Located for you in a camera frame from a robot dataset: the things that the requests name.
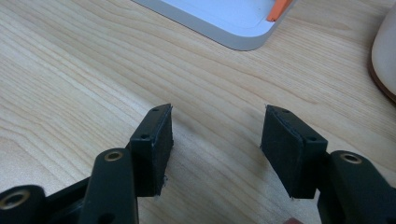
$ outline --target brown rim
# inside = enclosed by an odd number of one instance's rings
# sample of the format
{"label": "brown rim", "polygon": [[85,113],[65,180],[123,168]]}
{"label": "brown rim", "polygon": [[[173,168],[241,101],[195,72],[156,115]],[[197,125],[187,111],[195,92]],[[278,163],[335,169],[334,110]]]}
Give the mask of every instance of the brown rim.
{"label": "brown rim", "polygon": [[376,75],[376,72],[374,70],[373,66],[373,61],[372,61],[372,51],[370,50],[370,57],[369,57],[369,62],[368,62],[368,68],[369,68],[369,73],[371,78],[373,79],[375,85],[382,91],[384,92],[385,95],[388,96],[388,98],[393,101],[394,104],[396,104],[396,95],[393,94],[391,91],[385,87],[385,85],[381,82],[381,80],[378,78]]}

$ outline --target orange stick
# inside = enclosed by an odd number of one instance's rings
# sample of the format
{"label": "orange stick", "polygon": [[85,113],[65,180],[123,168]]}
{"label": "orange stick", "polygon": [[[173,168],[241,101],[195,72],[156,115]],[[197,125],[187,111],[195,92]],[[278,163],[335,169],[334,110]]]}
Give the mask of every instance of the orange stick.
{"label": "orange stick", "polygon": [[268,14],[268,21],[276,21],[282,15],[283,11],[290,5],[292,0],[276,0],[273,8]]}

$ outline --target wooden table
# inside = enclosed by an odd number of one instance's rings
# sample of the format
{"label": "wooden table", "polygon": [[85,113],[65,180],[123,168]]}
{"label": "wooden table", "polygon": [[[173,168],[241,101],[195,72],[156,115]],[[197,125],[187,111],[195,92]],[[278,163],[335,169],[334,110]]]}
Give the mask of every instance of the wooden table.
{"label": "wooden table", "polygon": [[235,51],[132,1],[1,1],[0,191],[72,185],[166,103],[169,181],[139,198],[141,223],[319,223],[316,201],[290,199],[259,150],[264,105],[396,187],[396,106],[366,68],[394,3],[299,0],[264,46]]}

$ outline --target tabletop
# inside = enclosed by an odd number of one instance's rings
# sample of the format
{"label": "tabletop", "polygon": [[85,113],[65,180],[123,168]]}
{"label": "tabletop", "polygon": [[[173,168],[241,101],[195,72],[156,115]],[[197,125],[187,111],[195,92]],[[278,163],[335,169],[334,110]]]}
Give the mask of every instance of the tabletop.
{"label": "tabletop", "polygon": [[132,1],[3,0],[0,191],[76,183],[167,103],[168,181],[138,199],[141,223],[319,223],[317,201],[290,199],[259,149],[265,105],[396,187],[396,105],[367,70],[393,4],[298,0],[262,47],[237,51]]}

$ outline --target white tray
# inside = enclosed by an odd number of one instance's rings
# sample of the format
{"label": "white tray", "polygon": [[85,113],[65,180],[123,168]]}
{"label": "white tray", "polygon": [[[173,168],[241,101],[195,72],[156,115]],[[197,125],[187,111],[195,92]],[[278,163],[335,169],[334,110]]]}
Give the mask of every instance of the white tray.
{"label": "white tray", "polygon": [[259,48],[285,17],[266,18],[275,0],[133,0],[220,44],[238,50]]}

